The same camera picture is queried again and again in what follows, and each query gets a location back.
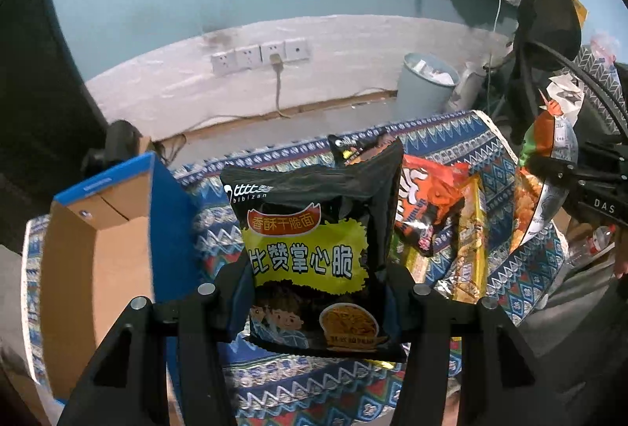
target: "paper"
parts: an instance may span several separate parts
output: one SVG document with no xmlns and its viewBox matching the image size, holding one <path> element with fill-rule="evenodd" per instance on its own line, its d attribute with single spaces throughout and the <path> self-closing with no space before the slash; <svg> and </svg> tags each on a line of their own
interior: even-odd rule
<svg viewBox="0 0 628 426">
<path fill-rule="evenodd" d="M 421 60 L 419 61 L 417 64 L 414 65 L 414 71 L 416 73 L 420 73 L 423 70 L 423 67 L 425 66 L 425 61 Z"/>
<path fill-rule="evenodd" d="M 430 78 L 432 80 L 435 80 L 439 84 L 444 84 L 446 86 L 453 86 L 453 79 L 451 78 L 451 75 L 449 75 L 449 73 L 447 73 L 446 71 L 441 71 L 440 73 L 434 73 L 432 74 Z"/>
<path fill-rule="evenodd" d="M 577 79 L 574 79 L 570 73 L 550 77 L 549 80 L 548 95 L 558 102 L 564 116 L 571 126 L 574 126 L 582 108 L 584 91 L 577 85 Z"/>
</svg>

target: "patterned blanket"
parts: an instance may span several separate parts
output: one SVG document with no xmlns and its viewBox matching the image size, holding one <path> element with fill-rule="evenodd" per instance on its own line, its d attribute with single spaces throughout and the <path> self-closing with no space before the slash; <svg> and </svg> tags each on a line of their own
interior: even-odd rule
<svg viewBox="0 0 628 426">
<path fill-rule="evenodd" d="M 518 325 L 550 286 L 563 263 L 560 235 L 550 226 L 510 256 L 513 217 L 514 156 L 491 122 L 478 112 L 459 112 L 386 126 L 398 135 L 406 153 L 449 164 L 469 163 L 480 173 L 489 219 L 489 279 L 487 293 Z M 358 136 L 372 135 L 372 130 Z M 326 137 L 284 146 L 241 151 L 222 159 L 186 165 L 175 178 L 194 196 L 199 212 L 194 230 L 202 261 L 201 279 L 212 280 L 226 263 L 237 259 L 243 241 L 237 220 L 219 179 L 226 164 L 288 171 L 312 164 L 332 166 Z M 28 315 L 35 373 L 45 383 L 38 335 L 38 258 L 45 217 L 36 219 L 27 249 Z M 427 282 L 444 276 L 454 254 L 453 230 L 444 230 L 429 262 Z M 233 407 L 242 426 L 349 426 L 372 421 L 394 408 L 404 377 L 404 366 L 392 368 L 368 360 L 322 359 L 269 353 L 247 343 L 246 330 L 230 344 L 221 345 Z M 461 351 L 451 345 L 450 376 L 461 367 Z"/>
</svg>

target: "floor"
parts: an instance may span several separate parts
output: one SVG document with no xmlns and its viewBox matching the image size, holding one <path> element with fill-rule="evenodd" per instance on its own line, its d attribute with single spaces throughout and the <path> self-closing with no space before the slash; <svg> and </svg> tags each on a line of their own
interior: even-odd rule
<svg viewBox="0 0 628 426">
<path fill-rule="evenodd" d="M 373 125 L 398 121 L 396 99 L 366 102 L 295 114 L 291 118 L 259 121 L 207 139 L 193 139 L 181 148 L 171 169 L 198 160 L 221 157 L 238 150 L 251 150 L 269 144 L 289 143 L 318 135 L 357 131 Z"/>
<path fill-rule="evenodd" d="M 20 306 L 22 258 L 0 245 L 0 346 L 26 359 Z"/>
</svg>

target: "cardboard box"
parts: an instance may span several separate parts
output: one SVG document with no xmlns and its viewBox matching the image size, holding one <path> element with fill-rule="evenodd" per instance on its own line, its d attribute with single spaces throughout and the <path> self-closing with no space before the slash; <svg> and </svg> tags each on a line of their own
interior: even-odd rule
<svg viewBox="0 0 628 426">
<path fill-rule="evenodd" d="M 564 208 L 561 208 L 552 220 L 554 221 L 556 229 L 558 229 L 562 234 L 567 235 L 569 224 L 571 222 L 570 214 L 568 214 Z"/>
<path fill-rule="evenodd" d="M 70 397 L 131 299 L 145 295 L 166 302 L 199 284 L 195 212 L 152 152 L 55 196 L 42 253 L 40 328 L 56 399 Z M 174 343 L 168 344 L 166 359 L 177 392 Z"/>
</svg>

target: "yellow label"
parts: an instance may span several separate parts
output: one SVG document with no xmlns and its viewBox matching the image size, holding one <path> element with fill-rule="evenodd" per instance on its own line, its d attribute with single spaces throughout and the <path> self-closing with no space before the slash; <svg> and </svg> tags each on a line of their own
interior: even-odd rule
<svg viewBox="0 0 628 426">
<path fill-rule="evenodd" d="M 334 351 L 368 351 L 373 352 L 378 344 L 387 337 L 367 337 L 354 334 L 325 334 L 329 349 Z"/>
<path fill-rule="evenodd" d="M 244 229 L 242 238 L 256 286 L 289 280 L 331 294 L 364 287 L 367 272 L 360 256 L 368 247 L 366 228 L 355 219 L 320 224 L 300 236 L 263 236 Z"/>
</svg>

